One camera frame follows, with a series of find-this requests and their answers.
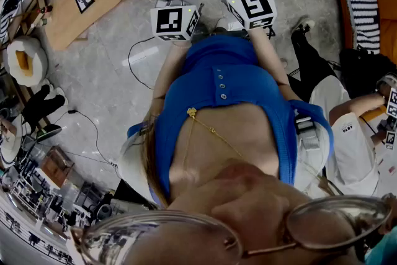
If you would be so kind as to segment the black metal railing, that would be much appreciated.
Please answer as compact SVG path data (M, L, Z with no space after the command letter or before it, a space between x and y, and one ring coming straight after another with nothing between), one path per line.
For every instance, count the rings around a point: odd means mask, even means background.
M34 256L43 256L44 260L55 265L75 265L72 257L56 244L47 240L44 235L34 231L15 215L0 206L0 226L5 229L4 235L10 235L10 240L20 248L27 248Z

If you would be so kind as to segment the brown wooden cabinet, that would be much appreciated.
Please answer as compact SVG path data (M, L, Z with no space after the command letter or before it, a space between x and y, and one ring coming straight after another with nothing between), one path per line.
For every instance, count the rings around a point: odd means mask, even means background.
M41 160L36 172L46 180L51 189L60 190L67 180L74 162L59 147L51 147Z

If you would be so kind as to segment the black floor mat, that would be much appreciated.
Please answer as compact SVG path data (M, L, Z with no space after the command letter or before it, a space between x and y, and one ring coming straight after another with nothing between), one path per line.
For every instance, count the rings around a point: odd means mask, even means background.
M147 201L123 179L120 180L111 203L125 213L141 213L158 209L156 205Z

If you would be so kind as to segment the person's left forearm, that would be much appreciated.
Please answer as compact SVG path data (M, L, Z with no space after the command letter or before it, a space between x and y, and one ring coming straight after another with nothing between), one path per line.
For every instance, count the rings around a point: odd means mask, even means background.
M153 98L149 108L150 115L158 116L163 111L166 94L171 84L180 76L191 46L190 41L172 43L154 85Z

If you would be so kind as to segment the white fluffy pouf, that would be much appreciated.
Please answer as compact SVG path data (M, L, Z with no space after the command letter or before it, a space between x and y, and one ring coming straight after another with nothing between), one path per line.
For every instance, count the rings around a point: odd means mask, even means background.
M23 75L16 58L16 51L24 51L33 58L33 76ZM7 72L19 85L31 87L38 85L45 77L48 69L48 58L39 40L29 36L20 36L7 47L4 55Z

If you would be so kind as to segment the black white striped cloth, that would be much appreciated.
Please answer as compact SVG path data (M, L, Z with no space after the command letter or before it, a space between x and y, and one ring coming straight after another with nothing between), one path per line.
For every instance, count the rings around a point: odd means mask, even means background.
M0 14L0 44L8 40L7 30L13 17L21 13L20 0L5 0Z

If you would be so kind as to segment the wooden side rack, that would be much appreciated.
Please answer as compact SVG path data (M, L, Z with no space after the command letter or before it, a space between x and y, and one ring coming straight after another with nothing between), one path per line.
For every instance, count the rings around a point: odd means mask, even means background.
M34 28L38 27L40 19L51 16L51 12L45 14L39 13L38 10L43 6L49 6L46 0L20 0L21 13L11 20L7 34L8 42L12 42L19 35L30 35Z

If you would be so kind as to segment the black bag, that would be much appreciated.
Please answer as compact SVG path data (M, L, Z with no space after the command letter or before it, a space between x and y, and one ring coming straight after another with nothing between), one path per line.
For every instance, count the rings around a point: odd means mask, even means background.
M351 99L374 93L378 80L384 75L397 74L397 66L387 56L366 50L345 48L339 59L342 82Z

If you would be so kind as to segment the blue knit top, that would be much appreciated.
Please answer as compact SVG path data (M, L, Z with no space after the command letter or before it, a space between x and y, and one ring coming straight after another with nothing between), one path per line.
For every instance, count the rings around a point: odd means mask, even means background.
M252 42L215 35L189 48L163 111L132 126L126 181L167 207L240 159L303 190L331 156L333 135L322 108L279 87L259 66Z

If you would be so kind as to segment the person's right forearm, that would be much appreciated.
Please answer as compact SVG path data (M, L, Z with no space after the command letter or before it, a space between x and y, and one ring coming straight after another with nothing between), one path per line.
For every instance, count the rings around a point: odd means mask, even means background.
M248 31L248 35L254 47L259 66L273 77L279 87L289 86L290 83L285 68L265 30L262 28L251 29Z

